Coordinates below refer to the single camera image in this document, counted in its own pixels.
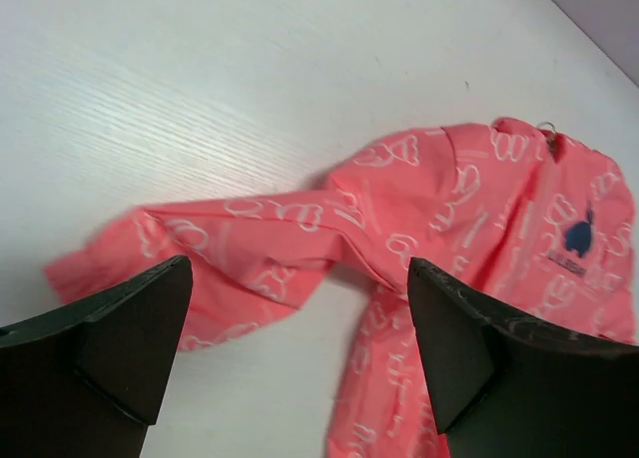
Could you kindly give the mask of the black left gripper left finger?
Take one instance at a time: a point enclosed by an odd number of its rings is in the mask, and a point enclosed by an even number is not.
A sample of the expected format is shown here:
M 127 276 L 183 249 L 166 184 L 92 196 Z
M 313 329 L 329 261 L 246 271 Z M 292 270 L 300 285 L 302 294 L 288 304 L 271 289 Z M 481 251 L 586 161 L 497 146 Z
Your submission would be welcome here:
M 138 457 L 191 299 L 190 261 L 1 329 L 4 457 Z

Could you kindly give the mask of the pink bear print jacket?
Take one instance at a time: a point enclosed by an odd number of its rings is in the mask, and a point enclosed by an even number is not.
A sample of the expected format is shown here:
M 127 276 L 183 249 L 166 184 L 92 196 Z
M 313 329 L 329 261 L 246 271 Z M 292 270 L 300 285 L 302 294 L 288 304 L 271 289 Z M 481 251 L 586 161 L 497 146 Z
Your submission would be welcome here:
M 381 138 L 306 192 L 144 206 L 46 276 L 64 303 L 174 255 L 194 285 L 183 350 L 301 308 L 340 263 L 374 289 L 326 439 L 330 457 L 444 457 L 408 322 L 422 257 L 553 323 L 633 342 L 634 202 L 618 166 L 563 134 L 500 118 Z

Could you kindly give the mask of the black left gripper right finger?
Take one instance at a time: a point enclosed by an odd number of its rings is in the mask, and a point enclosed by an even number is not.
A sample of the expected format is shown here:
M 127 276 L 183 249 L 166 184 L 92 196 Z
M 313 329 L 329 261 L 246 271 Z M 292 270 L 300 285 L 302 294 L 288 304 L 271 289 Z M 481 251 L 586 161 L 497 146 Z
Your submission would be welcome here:
M 638 349 L 537 318 L 413 258 L 408 302 L 453 457 L 634 457 Z

